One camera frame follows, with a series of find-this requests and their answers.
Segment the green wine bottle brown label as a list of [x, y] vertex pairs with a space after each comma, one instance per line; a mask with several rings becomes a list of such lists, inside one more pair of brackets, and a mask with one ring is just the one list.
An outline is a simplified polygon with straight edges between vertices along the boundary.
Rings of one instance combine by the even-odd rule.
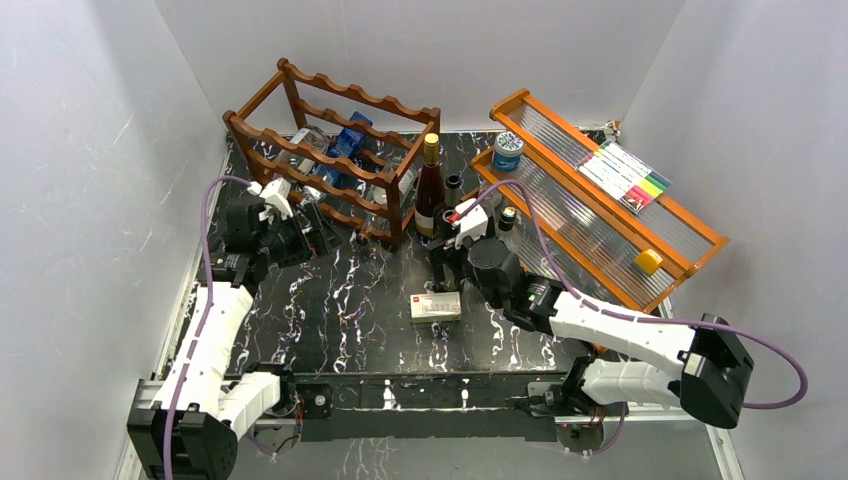
[[462, 179], [459, 174], [451, 174], [445, 179], [445, 205], [449, 209], [460, 203]]

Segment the clear bottle gold label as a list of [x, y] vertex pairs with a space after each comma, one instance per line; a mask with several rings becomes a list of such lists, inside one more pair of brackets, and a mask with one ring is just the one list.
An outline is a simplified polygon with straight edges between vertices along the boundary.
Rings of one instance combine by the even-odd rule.
[[512, 251], [517, 251], [520, 245], [520, 234], [515, 227], [517, 210], [512, 206], [504, 207], [498, 217], [496, 224], [497, 238]]

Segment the dark red wine bottle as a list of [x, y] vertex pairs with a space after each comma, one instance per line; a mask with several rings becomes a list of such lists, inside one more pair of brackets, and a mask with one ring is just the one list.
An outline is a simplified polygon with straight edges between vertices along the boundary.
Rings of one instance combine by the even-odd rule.
[[416, 229], [421, 236], [434, 236], [436, 210], [444, 199], [440, 137], [429, 133], [424, 137], [424, 162], [419, 174], [414, 211]]

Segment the clear glass bottle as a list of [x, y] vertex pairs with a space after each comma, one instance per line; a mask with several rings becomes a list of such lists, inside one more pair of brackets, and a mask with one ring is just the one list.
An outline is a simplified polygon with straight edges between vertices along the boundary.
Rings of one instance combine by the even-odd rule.
[[494, 218], [498, 212], [502, 196], [500, 191], [497, 189], [489, 194], [486, 193], [487, 190], [488, 188], [480, 188], [478, 198], [480, 199], [480, 206], [484, 209], [487, 215]]

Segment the blue patterned bottle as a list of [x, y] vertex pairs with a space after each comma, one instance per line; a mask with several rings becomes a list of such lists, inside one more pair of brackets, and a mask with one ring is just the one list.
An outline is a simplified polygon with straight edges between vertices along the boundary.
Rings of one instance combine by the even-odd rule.
[[[360, 150], [366, 135], [350, 128], [344, 128], [336, 139], [331, 143], [326, 156], [332, 158], [346, 157], [354, 159], [354, 155]], [[320, 176], [323, 181], [333, 187], [337, 187], [344, 175], [326, 165], [318, 165], [313, 171], [313, 175]], [[326, 193], [313, 187], [306, 186], [304, 188], [304, 196], [310, 200], [318, 202], [322, 200]]]

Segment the dark bottle cream label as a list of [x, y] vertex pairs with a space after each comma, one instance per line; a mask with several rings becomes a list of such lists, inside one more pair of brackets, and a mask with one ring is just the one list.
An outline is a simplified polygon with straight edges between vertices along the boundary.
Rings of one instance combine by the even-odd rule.
[[432, 270], [431, 291], [435, 293], [461, 292], [463, 275], [455, 244], [455, 230], [449, 222], [454, 209], [440, 204], [434, 211], [434, 236], [427, 244], [428, 260]]

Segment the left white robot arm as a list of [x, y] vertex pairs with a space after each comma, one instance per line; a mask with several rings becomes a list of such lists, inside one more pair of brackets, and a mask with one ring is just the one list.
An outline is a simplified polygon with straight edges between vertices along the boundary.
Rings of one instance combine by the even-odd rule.
[[338, 234], [313, 203], [291, 214], [258, 197], [222, 211], [196, 291], [195, 310], [172, 370], [127, 430], [150, 479], [226, 479], [241, 438], [265, 415], [287, 417], [299, 403], [291, 370], [256, 363], [230, 377], [232, 348], [259, 287], [283, 269], [337, 249]]

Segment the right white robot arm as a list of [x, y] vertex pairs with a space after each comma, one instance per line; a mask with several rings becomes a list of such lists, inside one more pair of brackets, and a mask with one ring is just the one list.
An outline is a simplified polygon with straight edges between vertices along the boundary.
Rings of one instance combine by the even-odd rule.
[[571, 338], [627, 355], [575, 361], [562, 385], [567, 410], [577, 414], [619, 402], [679, 407], [701, 422], [737, 426], [754, 361], [728, 322], [705, 314], [693, 325], [671, 325], [598, 299], [577, 299], [554, 279], [527, 272], [494, 237], [434, 241], [428, 257], [435, 282], [450, 269], [470, 282], [519, 328]]

